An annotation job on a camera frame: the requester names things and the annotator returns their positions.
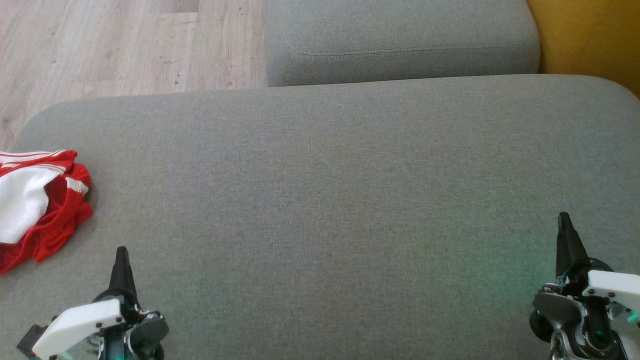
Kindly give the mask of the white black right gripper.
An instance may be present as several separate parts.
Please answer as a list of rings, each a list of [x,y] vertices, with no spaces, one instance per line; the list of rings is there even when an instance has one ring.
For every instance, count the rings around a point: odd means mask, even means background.
[[[639,323],[639,276],[590,260],[570,215],[557,217],[556,277],[534,296],[531,331],[549,344],[550,360],[637,360],[639,342],[614,329]],[[581,279],[581,273],[588,270]]]

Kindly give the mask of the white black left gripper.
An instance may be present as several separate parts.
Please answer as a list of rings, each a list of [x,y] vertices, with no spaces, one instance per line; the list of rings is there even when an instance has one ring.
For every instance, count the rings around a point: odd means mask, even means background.
[[[139,304],[125,246],[116,249],[109,290],[92,303],[64,310],[46,326],[32,326],[30,358],[71,360],[71,348],[87,341],[99,360],[164,360],[169,325],[158,310]]]

